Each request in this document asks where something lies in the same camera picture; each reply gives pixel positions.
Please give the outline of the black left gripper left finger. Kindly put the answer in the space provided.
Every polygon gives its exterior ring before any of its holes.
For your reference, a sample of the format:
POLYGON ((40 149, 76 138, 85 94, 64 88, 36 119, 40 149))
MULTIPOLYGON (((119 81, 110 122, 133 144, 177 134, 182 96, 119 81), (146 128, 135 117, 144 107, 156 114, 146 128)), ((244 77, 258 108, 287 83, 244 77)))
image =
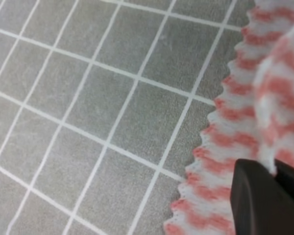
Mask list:
POLYGON ((238 235, 294 235, 294 200, 260 163, 235 162, 230 204, 238 235))

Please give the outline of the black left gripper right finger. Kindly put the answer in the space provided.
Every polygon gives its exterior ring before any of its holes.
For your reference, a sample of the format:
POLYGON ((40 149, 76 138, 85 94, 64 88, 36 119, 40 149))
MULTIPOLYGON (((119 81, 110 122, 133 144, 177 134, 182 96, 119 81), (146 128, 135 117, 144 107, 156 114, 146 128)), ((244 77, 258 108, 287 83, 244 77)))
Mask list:
POLYGON ((294 200, 294 168, 280 160, 275 161, 277 168, 276 182, 294 200))

